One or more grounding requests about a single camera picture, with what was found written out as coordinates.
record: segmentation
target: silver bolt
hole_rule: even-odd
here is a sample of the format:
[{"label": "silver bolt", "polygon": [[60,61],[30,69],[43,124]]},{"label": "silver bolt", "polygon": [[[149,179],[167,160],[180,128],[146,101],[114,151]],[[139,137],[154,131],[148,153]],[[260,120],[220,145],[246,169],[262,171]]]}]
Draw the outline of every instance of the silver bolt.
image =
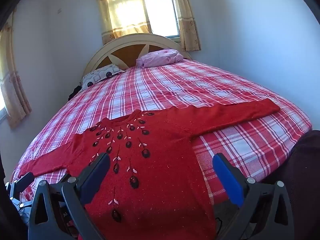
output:
[{"label": "silver bolt", "polygon": [[41,181],[39,182],[39,186],[44,186],[46,183],[47,183],[46,180],[41,180]]},{"label": "silver bolt", "polygon": [[76,182],[76,180],[77,180],[76,177],[70,177],[70,178],[68,179],[68,182],[69,182],[69,183],[74,183],[74,182]]},{"label": "silver bolt", "polygon": [[254,184],[254,183],[256,183],[256,180],[254,178],[249,177],[249,178],[247,178],[247,182],[250,184]]},{"label": "silver bolt", "polygon": [[283,187],[283,186],[284,186],[284,183],[279,180],[279,181],[277,182],[277,185],[278,185],[279,187]]}]

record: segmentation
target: mattress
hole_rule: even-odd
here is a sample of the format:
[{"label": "mattress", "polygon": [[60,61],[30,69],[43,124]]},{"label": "mattress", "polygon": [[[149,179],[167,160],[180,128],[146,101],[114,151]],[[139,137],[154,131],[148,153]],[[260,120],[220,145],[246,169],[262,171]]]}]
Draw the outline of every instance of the mattress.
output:
[{"label": "mattress", "polygon": [[[269,98],[281,110],[251,122],[207,133],[192,140],[212,204],[228,197],[212,169],[212,157],[223,153],[246,177],[262,180],[290,155],[297,140],[311,129],[308,117],[293,103],[276,93],[225,70],[193,60],[156,68],[130,68],[78,93],[48,122],[19,161],[36,159],[71,140],[101,119],[114,119],[135,109],[156,110],[231,104]],[[42,179],[58,182],[66,170],[39,176],[21,194],[31,200]]]}]

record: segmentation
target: beige curtain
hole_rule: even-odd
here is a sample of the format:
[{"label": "beige curtain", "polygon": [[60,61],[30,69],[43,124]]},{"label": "beige curtain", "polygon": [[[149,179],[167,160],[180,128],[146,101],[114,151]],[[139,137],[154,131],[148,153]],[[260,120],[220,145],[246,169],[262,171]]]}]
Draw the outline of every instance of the beige curtain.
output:
[{"label": "beige curtain", "polygon": [[4,28],[0,31],[0,85],[4,98],[7,118],[11,128],[31,112],[20,77],[16,71],[12,52],[12,22],[10,15]]},{"label": "beige curtain", "polygon": [[102,41],[132,33],[150,33],[144,0],[97,0],[102,18]]},{"label": "beige curtain", "polygon": [[177,8],[181,47],[186,51],[200,50],[195,20],[188,0],[174,0]]}]

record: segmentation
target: white patterned pillow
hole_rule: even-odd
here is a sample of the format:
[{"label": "white patterned pillow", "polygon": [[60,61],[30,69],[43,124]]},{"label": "white patterned pillow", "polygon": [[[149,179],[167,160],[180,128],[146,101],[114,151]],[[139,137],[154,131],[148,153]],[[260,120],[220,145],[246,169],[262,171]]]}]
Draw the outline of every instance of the white patterned pillow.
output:
[{"label": "white patterned pillow", "polygon": [[80,81],[80,84],[82,84],[81,91],[87,89],[88,87],[91,87],[92,85],[98,83],[101,80],[110,78],[116,74],[123,73],[123,72],[124,72],[123,70],[119,69],[118,66],[114,64],[110,64],[102,68],[98,68],[88,73],[82,78],[82,80]]}]

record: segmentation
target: headboard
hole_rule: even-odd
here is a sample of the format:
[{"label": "headboard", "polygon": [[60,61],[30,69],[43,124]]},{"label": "headboard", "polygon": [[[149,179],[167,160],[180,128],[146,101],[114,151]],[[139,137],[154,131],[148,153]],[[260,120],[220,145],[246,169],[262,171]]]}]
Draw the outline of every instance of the headboard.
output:
[{"label": "headboard", "polygon": [[84,70],[83,76],[111,63],[125,70],[135,66],[136,59],[142,55],[161,49],[175,49],[184,58],[191,59],[178,43],[166,37],[149,33],[130,34],[110,41],[97,51]]}]

